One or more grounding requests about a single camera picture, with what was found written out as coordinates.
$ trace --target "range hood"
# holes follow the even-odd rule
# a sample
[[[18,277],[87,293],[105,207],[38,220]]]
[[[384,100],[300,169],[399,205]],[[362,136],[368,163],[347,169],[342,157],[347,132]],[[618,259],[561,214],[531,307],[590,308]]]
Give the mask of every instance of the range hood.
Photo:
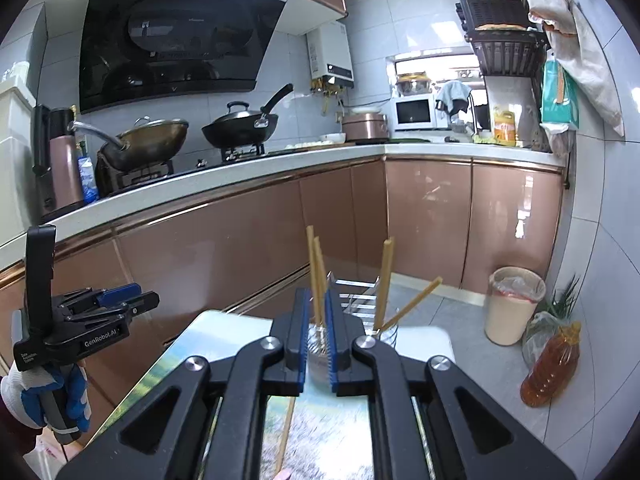
[[[81,112],[192,92],[251,91],[286,0],[89,0]]]

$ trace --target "countertop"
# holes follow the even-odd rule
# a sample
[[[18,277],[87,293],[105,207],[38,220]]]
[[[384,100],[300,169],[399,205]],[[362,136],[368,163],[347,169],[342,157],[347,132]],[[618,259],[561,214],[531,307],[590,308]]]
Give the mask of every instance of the countertop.
[[[564,161],[551,153],[464,142],[450,144],[409,142],[331,148],[258,158],[161,180],[148,186],[98,200],[50,223],[57,227],[56,241],[60,242],[118,218],[207,190],[283,171],[383,155],[439,155],[472,158],[473,160],[514,162],[524,166],[527,164],[542,164],[555,168],[564,166]],[[25,241],[26,235],[23,234],[0,246],[0,270],[24,258]]]
[[[268,335],[270,328],[270,319],[216,310],[203,312],[138,381],[96,435],[126,413],[187,357],[201,355],[210,362],[231,357],[245,344]],[[434,326],[399,327],[396,351],[424,362],[434,355],[444,355],[455,362],[449,335]],[[261,480],[274,476],[288,403],[287,397],[274,396],[267,404]],[[284,457],[285,466],[294,470],[293,478],[373,478],[366,397],[335,397],[328,387],[315,384],[307,371],[293,421]]]

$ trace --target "beige trash can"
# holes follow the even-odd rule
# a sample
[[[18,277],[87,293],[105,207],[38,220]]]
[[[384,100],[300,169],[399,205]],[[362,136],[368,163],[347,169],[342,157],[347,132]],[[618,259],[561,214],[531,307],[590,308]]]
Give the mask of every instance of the beige trash can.
[[[516,292],[510,288],[504,290],[502,285],[496,287],[496,283],[502,282],[505,278],[517,277],[524,280],[524,284],[520,282],[524,287],[515,287]],[[489,277],[489,284],[491,296],[488,301],[484,333],[498,345],[513,345],[522,337],[538,302],[544,298],[545,282],[530,270],[520,267],[502,267]]]

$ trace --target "white water heater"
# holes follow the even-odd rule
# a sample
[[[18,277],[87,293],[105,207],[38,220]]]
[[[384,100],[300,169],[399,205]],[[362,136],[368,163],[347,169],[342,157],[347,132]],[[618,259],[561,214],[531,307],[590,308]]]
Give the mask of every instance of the white water heater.
[[[311,79],[322,86],[353,88],[353,66],[342,23],[328,22],[306,34]]]

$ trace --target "gloved hand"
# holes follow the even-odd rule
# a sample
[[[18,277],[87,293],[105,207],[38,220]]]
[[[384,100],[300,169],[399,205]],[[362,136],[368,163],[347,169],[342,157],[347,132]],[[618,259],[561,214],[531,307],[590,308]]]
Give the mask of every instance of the gloved hand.
[[[60,388],[66,389],[66,414],[76,422],[78,430],[87,431],[91,407],[86,394],[86,373],[78,365],[74,365],[65,381],[55,367],[45,365],[21,372],[14,363],[9,374],[2,378],[0,394],[6,408],[18,421],[37,430],[47,425],[38,394]]]

